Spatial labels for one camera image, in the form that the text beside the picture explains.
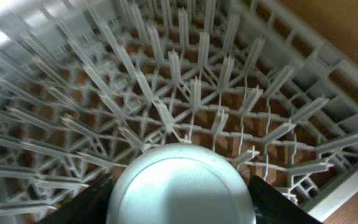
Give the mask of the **grey dishwasher rack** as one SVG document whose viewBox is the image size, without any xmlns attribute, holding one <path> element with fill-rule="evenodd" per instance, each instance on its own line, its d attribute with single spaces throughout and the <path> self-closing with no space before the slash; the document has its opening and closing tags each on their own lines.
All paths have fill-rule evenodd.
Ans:
<svg viewBox="0 0 358 224">
<path fill-rule="evenodd" d="M 277 1 L 0 2 L 0 223 L 160 146 L 325 220 L 358 192 L 358 65 Z"/>
</svg>

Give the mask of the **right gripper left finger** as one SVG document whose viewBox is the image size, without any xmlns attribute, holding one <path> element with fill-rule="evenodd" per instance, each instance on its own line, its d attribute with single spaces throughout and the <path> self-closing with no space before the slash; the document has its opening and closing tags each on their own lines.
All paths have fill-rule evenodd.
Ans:
<svg viewBox="0 0 358 224">
<path fill-rule="evenodd" d="M 114 187 L 111 174 L 105 174 L 62 208 L 43 218 L 38 224 L 103 224 L 106 223 L 109 198 Z"/>
</svg>

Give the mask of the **light blue cup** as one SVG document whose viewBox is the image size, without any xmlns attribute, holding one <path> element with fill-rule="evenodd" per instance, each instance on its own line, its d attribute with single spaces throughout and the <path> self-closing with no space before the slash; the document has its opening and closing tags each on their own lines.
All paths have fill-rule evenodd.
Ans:
<svg viewBox="0 0 358 224">
<path fill-rule="evenodd" d="M 167 144 L 139 156 L 112 190 L 106 223 L 255 223 L 249 190 L 223 157 Z"/>
</svg>

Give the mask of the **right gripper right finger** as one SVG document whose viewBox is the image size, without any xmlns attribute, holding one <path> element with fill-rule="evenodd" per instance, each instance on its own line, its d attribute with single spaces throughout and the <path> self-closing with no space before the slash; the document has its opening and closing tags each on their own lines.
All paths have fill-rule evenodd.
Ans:
<svg viewBox="0 0 358 224">
<path fill-rule="evenodd" d="M 256 224 L 321 224 L 257 175 L 250 177 L 248 189 Z"/>
</svg>

